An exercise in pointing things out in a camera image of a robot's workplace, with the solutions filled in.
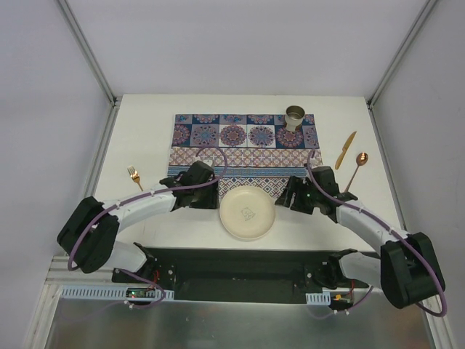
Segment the gold knife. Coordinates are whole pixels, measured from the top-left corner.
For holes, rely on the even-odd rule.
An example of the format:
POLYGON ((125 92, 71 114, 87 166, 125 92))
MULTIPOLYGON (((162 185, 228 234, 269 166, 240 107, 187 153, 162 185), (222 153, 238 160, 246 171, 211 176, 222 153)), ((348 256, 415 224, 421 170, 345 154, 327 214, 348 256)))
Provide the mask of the gold knife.
POLYGON ((346 139, 344 145, 342 146, 342 149, 341 149, 341 153, 339 154, 337 160, 336 160, 336 163, 335 163, 335 169, 339 169, 340 166, 341 166, 341 163, 343 162, 344 160, 344 157, 346 156, 347 154, 347 151, 349 149, 349 147, 351 146, 354 138, 355 138, 355 135, 357 134, 356 131, 352 132, 350 134, 350 136, 346 139))

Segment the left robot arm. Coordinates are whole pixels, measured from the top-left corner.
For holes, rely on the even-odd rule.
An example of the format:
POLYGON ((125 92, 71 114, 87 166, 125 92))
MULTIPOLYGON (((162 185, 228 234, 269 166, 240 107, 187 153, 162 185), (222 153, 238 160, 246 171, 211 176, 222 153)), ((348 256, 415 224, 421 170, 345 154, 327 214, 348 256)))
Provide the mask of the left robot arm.
POLYGON ((152 257, 138 244, 116 241, 128 227, 181 208, 217 209, 219 179, 209 163, 195 161, 186 171, 167 177, 148 190, 108 202, 81 200, 57 236, 69 255, 69 267, 93 273, 104 266, 127 269, 139 283, 153 276, 152 257))

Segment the metal cup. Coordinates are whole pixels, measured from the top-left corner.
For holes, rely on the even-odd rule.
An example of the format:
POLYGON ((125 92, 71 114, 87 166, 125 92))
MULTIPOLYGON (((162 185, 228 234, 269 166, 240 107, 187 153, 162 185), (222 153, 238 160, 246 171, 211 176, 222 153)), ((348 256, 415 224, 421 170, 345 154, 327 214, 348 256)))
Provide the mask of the metal cup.
POLYGON ((290 132, 298 131, 305 117, 305 111, 298 105, 288 106, 284 118, 285 127, 290 132))

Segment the copper spoon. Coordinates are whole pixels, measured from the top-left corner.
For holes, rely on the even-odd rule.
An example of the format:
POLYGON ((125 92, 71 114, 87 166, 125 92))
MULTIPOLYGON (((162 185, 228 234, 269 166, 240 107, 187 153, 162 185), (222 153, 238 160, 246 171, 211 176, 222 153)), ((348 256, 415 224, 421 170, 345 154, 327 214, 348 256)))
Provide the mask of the copper spoon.
POLYGON ((353 181, 354 181, 354 179, 355 179, 355 177, 357 175, 357 172, 358 172, 359 168, 364 166, 368 162, 368 160, 369 160, 369 156, 368 156, 368 154, 366 152, 362 152, 362 153, 359 153, 357 155, 357 157, 356 157, 356 165, 357 166, 356 166, 356 168, 355 168, 349 182, 347 183, 347 186, 346 186, 346 188, 344 190, 345 192, 349 192, 349 189, 350 189, 351 185, 353 184, 353 181))

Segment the cream plate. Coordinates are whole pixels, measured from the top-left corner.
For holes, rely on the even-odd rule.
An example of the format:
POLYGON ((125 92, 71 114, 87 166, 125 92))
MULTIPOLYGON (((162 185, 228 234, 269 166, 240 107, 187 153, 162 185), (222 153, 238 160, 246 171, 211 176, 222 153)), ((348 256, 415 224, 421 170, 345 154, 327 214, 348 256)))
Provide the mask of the cream plate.
POLYGON ((265 236, 275 222, 274 201, 258 187, 233 188, 220 201, 219 218, 230 235, 241 240, 256 240, 265 236))

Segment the patterned cloth placemat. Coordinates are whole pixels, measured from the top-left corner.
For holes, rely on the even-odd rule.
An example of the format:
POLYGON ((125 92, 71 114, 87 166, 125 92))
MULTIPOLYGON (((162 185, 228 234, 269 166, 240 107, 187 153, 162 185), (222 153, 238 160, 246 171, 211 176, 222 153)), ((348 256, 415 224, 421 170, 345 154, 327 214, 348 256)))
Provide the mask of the patterned cloth placemat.
POLYGON ((212 161, 219 194, 242 185, 279 197, 289 177, 306 175, 308 156, 323 163, 313 115, 295 132, 282 114, 177 114, 174 121, 168 176, 187 170, 200 159, 212 161))

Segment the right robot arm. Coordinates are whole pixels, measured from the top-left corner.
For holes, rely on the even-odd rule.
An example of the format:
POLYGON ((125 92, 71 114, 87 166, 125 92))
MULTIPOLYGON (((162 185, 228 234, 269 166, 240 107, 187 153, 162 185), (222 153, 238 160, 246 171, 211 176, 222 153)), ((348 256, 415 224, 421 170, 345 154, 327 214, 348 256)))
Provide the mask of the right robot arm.
POLYGON ((429 237, 396 230, 367 209, 357 196, 341 192, 332 168, 315 167, 305 178, 289 177, 275 205, 304 214, 319 209, 375 251, 375 257, 356 249, 334 252, 326 265, 315 271, 315 283, 336 289, 351 280, 362 281, 381 289, 399 309, 438 296, 442 306, 438 315, 445 314, 445 280, 429 237))

